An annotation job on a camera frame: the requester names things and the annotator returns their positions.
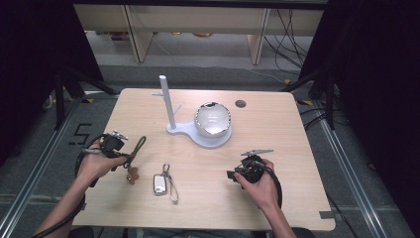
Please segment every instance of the gray carpet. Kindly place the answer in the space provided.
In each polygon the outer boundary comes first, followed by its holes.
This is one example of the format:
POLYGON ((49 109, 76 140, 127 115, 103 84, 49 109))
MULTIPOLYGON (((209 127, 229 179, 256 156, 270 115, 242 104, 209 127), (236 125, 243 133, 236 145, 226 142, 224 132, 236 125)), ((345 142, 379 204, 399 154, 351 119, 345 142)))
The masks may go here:
MULTIPOLYGON (((255 90, 279 91, 284 87, 284 80, 295 81, 297 76, 279 70, 256 70, 255 74, 244 69, 225 68, 182 68, 182 67, 136 67, 136 66, 101 66, 106 83, 115 89, 126 87, 159 88, 158 76, 166 75, 170 88, 194 89, 225 89, 225 90, 255 90)), ((95 89, 83 85, 86 90, 95 89)), ((308 99, 308 83, 294 91, 296 100, 308 99)), ((82 127, 81 132, 92 136, 102 133, 112 109, 115 98, 97 98, 92 103, 81 103, 60 141, 59 147, 47 168, 34 195, 62 196, 73 180, 74 161, 78 155, 77 143, 82 137, 74 136, 80 123, 90 123, 82 127)), ((310 105, 299 105, 299 111, 313 109, 310 105)), ((316 112, 302 115, 302 123, 307 123, 317 116, 316 112)), ((50 109, 41 114, 27 138, 21 143, 21 154, 11 157, 0 169, 0 193, 2 195, 17 194, 31 172, 32 167, 42 153, 49 136, 53 132, 55 112, 50 109)), ((346 119, 342 112, 335 113, 336 133, 338 134, 346 153, 357 170, 368 197, 377 209, 385 230, 390 237, 414 237, 407 227, 403 217, 388 195, 376 172, 367 167, 368 158, 364 153, 351 126, 345 125, 346 119)), ((342 210, 347 221, 356 230, 359 237, 371 237, 364 217, 349 189, 333 150, 325 136, 321 125, 315 124, 307 131, 307 136, 326 191, 342 210)), ((2 196, 0 212, 7 211, 11 201, 2 196)), ((33 200, 27 206, 18 222, 12 237, 28 237, 51 210, 50 202, 33 200)), ((101 237, 121 237, 120 228, 105 228, 101 237)), ((315 232, 316 237, 354 237, 342 217, 337 217, 336 229, 332 232, 315 232)))

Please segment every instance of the round black hole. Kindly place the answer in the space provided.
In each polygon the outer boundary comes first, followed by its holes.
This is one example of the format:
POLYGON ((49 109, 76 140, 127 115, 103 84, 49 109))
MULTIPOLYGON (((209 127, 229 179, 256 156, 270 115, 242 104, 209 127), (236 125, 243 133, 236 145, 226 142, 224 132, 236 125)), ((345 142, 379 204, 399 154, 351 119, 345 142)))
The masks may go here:
POLYGON ((247 106, 247 102, 245 102, 244 100, 237 100, 235 102, 235 105, 239 108, 244 108, 247 106))

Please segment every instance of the white stand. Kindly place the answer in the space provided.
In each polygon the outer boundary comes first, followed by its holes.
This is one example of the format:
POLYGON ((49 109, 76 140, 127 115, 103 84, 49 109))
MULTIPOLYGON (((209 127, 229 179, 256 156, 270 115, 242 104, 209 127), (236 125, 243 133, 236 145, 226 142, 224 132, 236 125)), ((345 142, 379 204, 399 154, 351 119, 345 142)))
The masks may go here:
POLYGON ((161 75, 159 77, 160 87, 163 94, 164 103, 166 105, 167 116, 169 117, 169 123, 166 125, 166 131, 171 135, 187 135, 191 140, 198 146, 205 149, 217 149, 225 145, 232 136, 232 126, 229 127, 228 131, 222 137, 209 138, 201 136, 195 128, 194 120, 187 123, 175 122, 173 116, 172 104, 170 102, 169 90, 167 87, 166 77, 161 75))

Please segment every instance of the forearm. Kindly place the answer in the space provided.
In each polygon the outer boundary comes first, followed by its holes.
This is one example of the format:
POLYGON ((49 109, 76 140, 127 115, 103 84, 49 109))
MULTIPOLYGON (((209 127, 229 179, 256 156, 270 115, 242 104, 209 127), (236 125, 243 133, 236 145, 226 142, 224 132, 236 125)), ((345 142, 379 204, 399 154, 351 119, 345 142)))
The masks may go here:
MULTIPOLYGON (((40 227, 34 232, 34 234, 38 234, 57 223, 61 222, 67 215, 69 215, 77 205, 80 203, 81 199, 83 198, 84 193, 89 188, 90 179, 77 177, 76 180, 73 182, 71 187, 62 197, 60 202, 56 205, 56 207, 52 210, 52 212, 47 216, 44 222, 40 225, 40 227)), ((56 230, 52 234, 47 237, 67 237, 68 232, 71 228, 71 222, 68 222, 60 229, 56 230)))
POLYGON ((262 211, 271 226, 274 237, 276 238, 296 238, 290 225, 288 224, 283 211, 278 207, 267 208, 262 211))

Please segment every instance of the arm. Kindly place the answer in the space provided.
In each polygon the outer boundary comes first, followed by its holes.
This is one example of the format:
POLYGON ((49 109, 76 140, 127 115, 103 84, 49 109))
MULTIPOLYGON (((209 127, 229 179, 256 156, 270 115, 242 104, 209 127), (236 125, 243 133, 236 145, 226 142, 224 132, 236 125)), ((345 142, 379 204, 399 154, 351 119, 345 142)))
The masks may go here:
MULTIPOLYGON (((265 165, 273 170, 271 161, 263 160, 265 165)), ((249 183, 244 177, 235 174, 238 183, 247 191, 256 206, 263 212, 274 236, 277 238, 296 237, 288 224, 283 211, 277 205, 277 190, 274 181, 268 173, 256 183, 249 183)))
MULTIPOLYGON (((87 154, 80 165, 77 178, 34 235, 62 221, 77 207, 94 180, 105 176, 112 168, 122 165, 126 160, 126 158, 108 159, 102 154, 87 154)), ((67 237, 70 228, 71 222, 68 222, 47 237, 67 237)))

